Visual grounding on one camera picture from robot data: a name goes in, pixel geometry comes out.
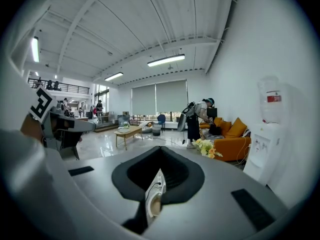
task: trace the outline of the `blue chair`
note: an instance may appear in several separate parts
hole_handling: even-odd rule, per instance
[[[157,118],[158,125],[161,125],[161,132],[163,133],[166,130],[166,116],[164,114],[160,114]]]

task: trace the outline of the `window blind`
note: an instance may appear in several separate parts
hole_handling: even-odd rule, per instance
[[[181,112],[188,105],[187,81],[156,84],[157,112]]]
[[[132,114],[156,114],[156,92],[154,84],[132,88]]]

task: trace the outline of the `railing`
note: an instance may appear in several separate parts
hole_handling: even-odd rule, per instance
[[[41,80],[29,78],[28,84],[31,88],[38,88],[39,85],[42,85],[47,90],[52,91],[62,91],[62,92],[68,92],[68,93],[78,93],[78,94],[89,94],[88,87],[84,86],[78,86],[73,84],[66,84],[63,82],[53,81],[51,80],[51,85],[48,84],[49,81],[47,80]]]

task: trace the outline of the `coffee table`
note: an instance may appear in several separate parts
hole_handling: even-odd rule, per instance
[[[129,138],[131,136],[135,137],[135,134],[141,134],[141,138],[142,140],[144,139],[142,137],[142,127],[139,127],[139,126],[132,126],[130,125],[129,127],[129,131],[128,132],[119,132],[119,131],[115,131],[115,147],[117,148],[118,147],[118,137],[121,137],[124,139],[124,146],[125,146],[125,150],[128,150],[127,149],[127,143],[126,143],[126,138]]]

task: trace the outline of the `ceiling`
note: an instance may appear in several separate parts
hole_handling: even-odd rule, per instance
[[[184,71],[206,72],[223,35],[232,0],[52,0],[38,23],[37,69],[101,83]],[[185,54],[177,62],[147,63]],[[27,63],[34,63],[31,52]]]

